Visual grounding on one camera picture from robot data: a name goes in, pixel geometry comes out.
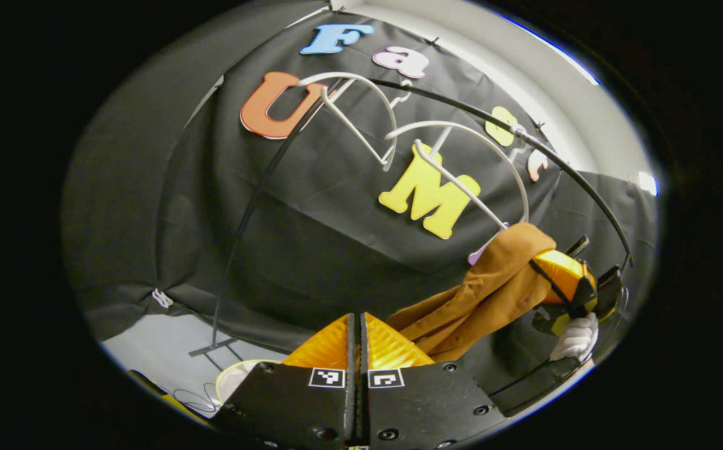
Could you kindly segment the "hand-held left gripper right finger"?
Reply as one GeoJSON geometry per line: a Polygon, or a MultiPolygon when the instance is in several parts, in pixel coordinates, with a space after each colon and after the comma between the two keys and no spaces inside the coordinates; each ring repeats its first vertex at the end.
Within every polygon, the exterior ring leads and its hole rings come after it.
{"type": "Polygon", "coordinates": [[[463,448],[506,416],[461,362],[373,369],[372,328],[359,316],[361,448],[463,448]]]}

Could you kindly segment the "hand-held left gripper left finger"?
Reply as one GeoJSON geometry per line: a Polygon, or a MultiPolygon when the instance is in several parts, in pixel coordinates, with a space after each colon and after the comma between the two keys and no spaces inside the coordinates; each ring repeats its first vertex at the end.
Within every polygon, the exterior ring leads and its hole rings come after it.
{"type": "Polygon", "coordinates": [[[356,438],[357,316],[332,322],[284,361],[258,362],[212,425],[240,448],[349,448],[356,438]]]}

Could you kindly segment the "black garment rack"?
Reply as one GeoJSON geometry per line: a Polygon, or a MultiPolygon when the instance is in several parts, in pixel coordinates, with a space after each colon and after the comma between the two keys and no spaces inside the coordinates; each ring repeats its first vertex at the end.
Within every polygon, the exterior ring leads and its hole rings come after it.
{"type": "Polygon", "coordinates": [[[472,194],[472,191],[470,191],[468,188],[464,187],[461,182],[459,182],[458,178],[455,176],[452,176],[449,171],[445,170],[442,166],[438,165],[437,162],[433,161],[432,157],[435,156],[439,152],[439,148],[441,148],[441,145],[443,144],[444,140],[447,136],[449,136],[450,132],[453,129],[458,129],[462,131],[466,131],[469,133],[473,133],[474,131],[467,126],[461,126],[457,123],[449,122],[449,121],[421,121],[421,122],[415,122],[407,126],[396,126],[396,118],[394,115],[394,107],[398,105],[401,102],[404,102],[407,98],[406,96],[398,97],[397,99],[393,99],[392,101],[388,100],[386,95],[381,91],[381,86],[387,86],[387,88],[392,89],[398,89],[399,91],[404,91],[405,94],[417,94],[421,95],[422,97],[425,97],[427,99],[433,99],[435,101],[438,101],[440,103],[443,103],[445,105],[453,106],[454,108],[458,108],[458,110],[465,111],[469,114],[474,115],[475,117],[478,117],[479,119],[483,119],[487,123],[492,123],[493,125],[497,126],[498,128],[502,128],[505,131],[509,131],[510,134],[512,134],[516,139],[521,140],[522,143],[530,146],[530,148],[533,148],[535,151],[541,152],[544,156],[546,156],[549,160],[553,161],[556,165],[558,165],[559,168],[561,168],[562,171],[567,173],[569,177],[579,186],[581,189],[583,189],[593,200],[593,202],[598,205],[599,209],[601,209],[602,213],[607,217],[612,227],[615,229],[616,233],[618,234],[619,239],[621,240],[621,243],[623,245],[623,248],[625,250],[625,258],[624,262],[619,266],[619,269],[624,270],[627,266],[633,266],[634,265],[634,259],[633,254],[630,249],[629,242],[627,242],[627,237],[624,233],[624,228],[621,226],[619,221],[614,216],[614,213],[612,209],[607,205],[607,203],[604,201],[603,197],[595,190],[595,188],[590,185],[589,182],[587,182],[586,179],[584,179],[581,174],[579,174],[579,171],[576,171],[572,166],[569,165],[569,163],[564,162],[561,157],[556,154],[555,151],[550,150],[547,146],[544,145],[543,142],[536,139],[536,137],[531,136],[529,132],[525,131],[523,126],[518,125],[518,123],[510,124],[506,122],[503,119],[498,119],[494,117],[492,114],[487,113],[481,109],[479,109],[476,106],[472,106],[470,104],[467,104],[466,102],[458,101],[455,99],[450,99],[449,97],[445,95],[441,95],[438,93],[433,93],[432,91],[428,91],[427,89],[423,88],[416,88],[412,85],[410,82],[400,82],[396,83],[393,81],[385,81],[382,79],[367,79],[366,77],[363,77],[358,74],[353,74],[349,72],[339,72],[339,71],[333,71],[333,72],[325,72],[325,73],[319,73],[316,75],[312,75],[311,77],[307,77],[306,79],[298,80],[296,86],[310,86],[312,84],[315,84],[319,81],[323,81],[325,79],[335,79],[335,82],[332,86],[326,87],[321,86],[321,91],[319,91],[319,99],[307,110],[304,114],[304,116],[297,122],[292,131],[289,133],[288,136],[285,137],[284,142],[281,144],[281,147],[279,150],[275,153],[275,156],[272,157],[269,164],[267,165],[267,168],[264,169],[264,172],[261,176],[261,179],[259,180],[258,185],[253,190],[251,197],[249,199],[249,202],[247,203],[247,206],[245,207],[245,211],[243,213],[243,216],[241,218],[241,221],[239,222],[239,227],[235,233],[235,236],[233,238],[233,244],[229,251],[229,258],[227,259],[227,263],[224,269],[223,276],[221,277],[221,282],[219,282],[219,290],[217,294],[217,304],[216,309],[214,312],[214,317],[212,320],[212,332],[211,332],[211,343],[210,345],[207,345],[206,347],[202,347],[193,351],[189,352],[190,357],[196,357],[199,355],[205,355],[209,353],[210,351],[213,351],[215,349],[218,349],[223,346],[227,346],[229,344],[232,344],[236,341],[235,337],[231,337],[224,341],[217,341],[217,332],[218,332],[218,321],[219,321],[219,311],[221,310],[222,305],[224,304],[225,299],[225,290],[227,289],[227,285],[229,285],[229,275],[230,271],[232,269],[232,265],[234,262],[234,259],[236,258],[236,254],[239,250],[239,245],[241,245],[241,242],[244,238],[245,231],[249,227],[249,223],[252,219],[252,215],[254,214],[257,205],[259,203],[259,196],[261,196],[262,191],[264,190],[265,184],[269,181],[270,177],[272,176],[273,172],[276,170],[277,165],[281,162],[283,159],[283,156],[289,150],[289,146],[293,144],[293,142],[296,140],[296,137],[298,137],[299,133],[301,133],[302,130],[304,130],[306,123],[309,119],[312,119],[316,113],[318,112],[319,108],[321,106],[327,106],[330,111],[332,111],[333,115],[336,115],[339,120],[341,120],[345,126],[349,128],[350,131],[352,131],[356,137],[358,137],[359,140],[363,140],[364,137],[361,133],[359,133],[358,128],[356,128],[352,122],[346,117],[344,112],[339,110],[339,108],[335,105],[335,99],[338,99],[341,97],[341,94],[344,93],[344,91],[347,91],[347,88],[349,88],[350,85],[353,84],[353,82],[358,81],[359,83],[367,86],[368,88],[372,89],[379,97],[379,99],[382,99],[384,102],[385,108],[387,110],[387,113],[389,114],[391,123],[392,123],[392,131],[385,136],[385,139],[390,139],[395,141],[398,136],[401,134],[404,134],[404,132],[412,131],[416,129],[421,128],[429,128],[430,126],[439,126],[440,128],[443,128],[443,133],[439,137],[438,142],[436,143],[434,149],[432,150],[432,153],[426,154],[422,150],[418,150],[418,156],[421,157],[428,165],[432,166],[436,169],[436,171],[439,171],[439,174],[441,176],[444,176],[447,178],[454,186],[459,188],[465,196],[467,196],[481,211],[483,211],[484,214],[486,214],[487,217],[490,217],[490,219],[498,225],[499,228],[505,229],[506,224],[505,222],[501,221],[477,196],[474,196],[472,194]]]}

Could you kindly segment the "brown shirt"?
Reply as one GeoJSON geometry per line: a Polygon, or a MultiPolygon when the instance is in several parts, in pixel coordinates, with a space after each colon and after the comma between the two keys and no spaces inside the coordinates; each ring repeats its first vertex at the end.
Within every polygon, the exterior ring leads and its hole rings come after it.
{"type": "Polygon", "coordinates": [[[517,223],[496,234],[458,285],[396,311],[386,323],[434,362],[458,361],[545,299],[552,285],[530,261],[556,248],[532,223],[517,223]]]}

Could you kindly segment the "white clothes hanger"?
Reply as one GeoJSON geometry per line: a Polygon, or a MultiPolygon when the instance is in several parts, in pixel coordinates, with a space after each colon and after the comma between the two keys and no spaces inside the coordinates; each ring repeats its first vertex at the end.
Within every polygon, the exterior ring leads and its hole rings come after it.
{"type": "Polygon", "coordinates": [[[317,101],[357,139],[379,169],[388,172],[397,154],[399,125],[395,100],[369,77],[349,71],[323,71],[298,80],[297,88],[317,88],[317,101]]]}
{"type": "Polygon", "coordinates": [[[411,137],[412,161],[403,174],[379,195],[379,202],[395,213],[409,213],[441,239],[449,239],[465,208],[473,205],[496,229],[529,222],[532,207],[524,178],[499,143],[484,132],[458,122],[427,120],[403,124],[385,134],[393,157],[399,137],[411,137]],[[487,203],[499,183],[510,180],[519,211],[509,220],[487,203]]]}

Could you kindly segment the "cream laundry hamper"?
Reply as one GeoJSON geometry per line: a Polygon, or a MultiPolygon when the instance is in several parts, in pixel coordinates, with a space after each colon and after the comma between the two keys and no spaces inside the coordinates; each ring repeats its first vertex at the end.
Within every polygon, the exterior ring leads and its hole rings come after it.
{"type": "Polygon", "coordinates": [[[272,359],[250,359],[249,361],[239,361],[230,365],[217,376],[215,388],[218,401],[224,404],[257,365],[280,363],[281,361],[273,361],[272,359]]]}

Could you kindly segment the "black backdrop cloth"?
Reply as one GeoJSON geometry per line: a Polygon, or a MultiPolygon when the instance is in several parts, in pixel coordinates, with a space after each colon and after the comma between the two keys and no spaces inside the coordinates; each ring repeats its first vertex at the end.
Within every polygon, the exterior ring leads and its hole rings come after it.
{"type": "Polygon", "coordinates": [[[273,171],[217,295],[239,223],[283,139],[241,122],[273,71],[303,79],[349,71],[405,76],[373,62],[401,44],[427,56],[419,88],[477,108],[503,106],[521,124],[553,112],[492,63],[430,46],[373,17],[309,4],[228,12],[170,44],[104,103],[72,152],[61,200],[69,282],[92,335],[112,339],[158,314],[158,288],[218,325],[291,350],[348,311],[387,316],[459,284],[465,259],[495,232],[472,203],[452,236],[379,202],[415,162],[399,142],[389,171],[326,109],[273,171]]]}

